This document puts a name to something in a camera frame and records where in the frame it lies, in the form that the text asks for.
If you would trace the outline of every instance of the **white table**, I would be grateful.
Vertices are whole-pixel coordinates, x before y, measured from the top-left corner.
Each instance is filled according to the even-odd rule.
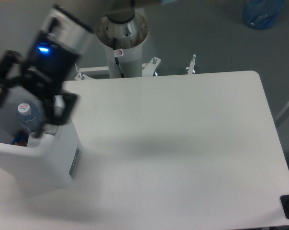
[[[229,230],[289,225],[289,172],[255,72],[66,83],[84,151],[69,188],[0,169],[0,229]]]

